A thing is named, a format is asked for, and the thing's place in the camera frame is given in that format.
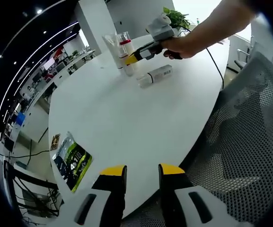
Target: green leaves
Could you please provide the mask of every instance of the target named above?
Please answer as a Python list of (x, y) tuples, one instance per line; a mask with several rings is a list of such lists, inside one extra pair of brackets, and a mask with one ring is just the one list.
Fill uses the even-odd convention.
[(183, 15), (182, 13), (178, 12), (178, 11), (175, 11), (175, 10), (169, 10), (168, 8), (164, 7), (163, 8), (164, 10), (164, 13), (170, 18), (171, 20), (171, 27), (173, 28), (177, 28), (177, 27), (186, 27), (186, 28), (189, 28), (190, 26), (190, 22), (185, 19), (185, 16), (187, 16), (188, 14), (186, 15)]

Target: human hand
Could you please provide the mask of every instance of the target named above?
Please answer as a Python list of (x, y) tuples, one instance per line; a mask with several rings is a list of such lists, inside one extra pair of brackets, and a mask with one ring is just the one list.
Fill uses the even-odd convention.
[(161, 45), (163, 48), (168, 49), (164, 52), (164, 56), (169, 57), (169, 59), (174, 59), (174, 56), (171, 52), (179, 53), (182, 58), (191, 58), (196, 54), (191, 51), (191, 48), (188, 46), (185, 37), (173, 37), (161, 42)]

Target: white pillar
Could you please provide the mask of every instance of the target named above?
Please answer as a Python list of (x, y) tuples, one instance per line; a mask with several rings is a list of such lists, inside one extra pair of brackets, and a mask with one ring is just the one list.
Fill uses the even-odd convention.
[(108, 50), (102, 35), (115, 33), (115, 26), (104, 0), (80, 0), (75, 8), (85, 37), (92, 50), (100, 54)]

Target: human arm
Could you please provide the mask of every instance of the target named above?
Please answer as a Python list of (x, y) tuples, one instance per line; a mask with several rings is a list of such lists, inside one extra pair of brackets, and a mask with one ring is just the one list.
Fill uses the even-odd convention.
[[(243, 30), (255, 17), (255, 12), (241, 0), (222, 0), (210, 16), (185, 37), (162, 42), (163, 48), (180, 53), (182, 58), (198, 52)], [(173, 59), (168, 51), (165, 57)]]

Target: white round table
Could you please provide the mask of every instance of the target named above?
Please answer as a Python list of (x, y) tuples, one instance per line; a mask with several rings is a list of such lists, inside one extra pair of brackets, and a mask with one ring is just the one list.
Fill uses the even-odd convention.
[[(149, 35), (133, 40), (140, 47)], [(229, 44), (210, 51), (224, 75)], [(173, 75), (146, 89), (138, 86), (141, 74), (166, 64)], [(87, 62), (58, 87), (51, 99), (49, 143), (60, 133), (60, 144), (70, 131), (93, 162), (77, 191), (91, 188), (99, 173), (127, 165), (124, 217), (159, 189), (158, 164), (180, 165), (203, 130), (221, 89), (221, 78), (207, 51), (187, 60), (155, 56), (137, 63), (132, 77), (123, 76), (105, 52)], [(66, 202), (74, 194), (54, 161), (52, 168)]]

